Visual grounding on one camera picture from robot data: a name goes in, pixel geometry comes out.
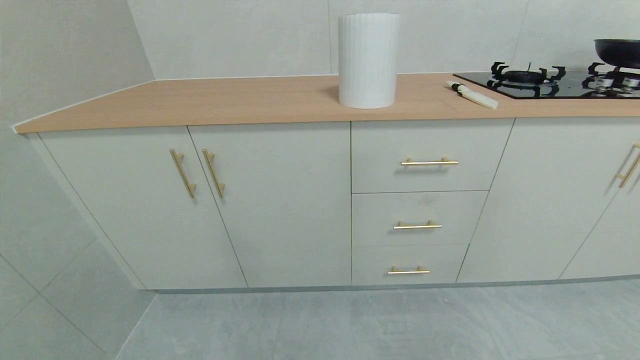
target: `gold handle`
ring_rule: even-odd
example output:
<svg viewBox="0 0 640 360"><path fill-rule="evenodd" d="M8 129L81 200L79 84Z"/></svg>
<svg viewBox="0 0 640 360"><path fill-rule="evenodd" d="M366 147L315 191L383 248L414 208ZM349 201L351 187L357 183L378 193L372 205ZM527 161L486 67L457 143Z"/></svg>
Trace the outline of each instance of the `gold handle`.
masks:
<svg viewBox="0 0 640 360"><path fill-rule="evenodd" d="M402 271L402 270L398 270L396 269L395 266L391 266L391 271L387 272L387 274L389 275L398 275L398 274L428 274L430 273L429 270L423 268L422 266L418 265L418 267L415 270L410 270L410 271Z"/></svg>
<svg viewBox="0 0 640 360"><path fill-rule="evenodd" d="M407 230L407 229L439 229L441 228L441 224L436 224L433 221L429 220L424 225L406 225L402 221L398 221L398 224L394 226L394 230Z"/></svg>
<svg viewBox="0 0 640 360"><path fill-rule="evenodd" d="M191 184L189 179L187 179L187 175L184 173L184 169L182 168L182 159L184 158L183 153L177 154L174 149L169 150L171 153L171 157L173 158L173 162L175 163L175 167L178 168L178 172L180 173L180 177L182 178L182 182L184 186L187 188L187 192L189 193L189 197L192 199L195 197L193 195L194 190L196 190L196 184Z"/></svg>
<svg viewBox="0 0 640 360"><path fill-rule="evenodd" d="M459 161L449 160L446 156L442 157L440 161L414 161L411 158L407 158L406 161L400 163L404 167L425 166L425 165L457 165Z"/></svg>
<svg viewBox="0 0 640 360"><path fill-rule="evenodd" d="M640 143L635 143L634 147L640 149ZM634 163L631 164L631 168L629 168L629 171L627 172L626 175L623 175L623 174L621 174L619 172L616 174L616 177L618 179L622 180L620 182L620 188L624 188L625 187L625 185L627 184L627 181L631 178L631 175L634 173L634 171L636 171L636 168L638 167L638 164L640 164L640 153L638 153L638 156L636 157L636 160L634 160Z"/></svg>
<svg viewBox="0 0 640 360"><path fill-rule="evenodd" d="M215 156L215 154L213 152L207 151L207 149L202 149L202 154L204 154L204 158L207 162L207 167L209 167L209 172L211 173L211 177L213 178L213 183L216 185L216 190L218 191L218 195L222 199L224 197L222 195L222 191L225 189L225 184L218 182L218 178L216 177L216 172L213 170L213 165L211 165L211 162L213 161L213 157Z"/></svg>

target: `gas stove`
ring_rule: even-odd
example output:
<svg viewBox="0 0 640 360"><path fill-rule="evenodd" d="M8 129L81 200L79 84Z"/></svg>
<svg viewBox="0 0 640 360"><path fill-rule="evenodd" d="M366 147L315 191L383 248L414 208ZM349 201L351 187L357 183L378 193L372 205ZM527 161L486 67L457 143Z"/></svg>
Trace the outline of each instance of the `gas stove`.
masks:
<svg viewBox="0 0 640 360"><path fill-rule="evenodd" d="M491 72L463 72L454 74L461 79L493 90L514 99L640 99L640 70L635 72L613 70L600 72L603 63L593 63L587 71L566 71L553 66L538 71L506 70L504 63L496 61Z"/></svg>

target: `black frying pan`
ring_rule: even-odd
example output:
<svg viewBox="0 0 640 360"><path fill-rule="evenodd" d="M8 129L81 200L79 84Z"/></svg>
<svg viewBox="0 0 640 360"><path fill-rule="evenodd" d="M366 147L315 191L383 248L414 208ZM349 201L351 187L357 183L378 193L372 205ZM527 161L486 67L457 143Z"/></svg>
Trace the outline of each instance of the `black frying pan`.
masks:
<svg viewBox="0 0 640 360"><path fill-rule="evenodd" d="M596 53L609 65L640 69L640 40L598 39Z"/></svg>

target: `kitchen knife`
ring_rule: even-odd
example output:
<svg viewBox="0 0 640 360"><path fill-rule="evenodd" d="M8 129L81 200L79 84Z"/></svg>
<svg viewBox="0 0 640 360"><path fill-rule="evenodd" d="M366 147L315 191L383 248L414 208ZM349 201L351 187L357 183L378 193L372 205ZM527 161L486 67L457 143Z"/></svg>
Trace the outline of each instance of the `kitchen knife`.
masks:
<svg viewBox="0 0 640 360"><path fill-rule="evenodd" d="M461 83L457 83L455 81L447 81L447 85L449 85L455 92L460 94L462 97L473 101L474 103L484 106L485 108L489 108L495 110L498 108L498 102L493 100L490 97L484 96L479 92L475 92L470 88L466 87Z"/></svg>

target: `ribbed white vase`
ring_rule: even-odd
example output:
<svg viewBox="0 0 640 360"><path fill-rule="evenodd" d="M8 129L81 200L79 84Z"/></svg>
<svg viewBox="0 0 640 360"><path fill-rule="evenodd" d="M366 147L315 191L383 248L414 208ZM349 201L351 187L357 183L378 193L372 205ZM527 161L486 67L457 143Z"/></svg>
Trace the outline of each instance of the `ribbed white vase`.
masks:
<svg viewBox="0 0 640 360"><path fill-rule="evenodd" d="M338 19L340 103L376 109L396 101L400 15L357 13Z"/></svg>

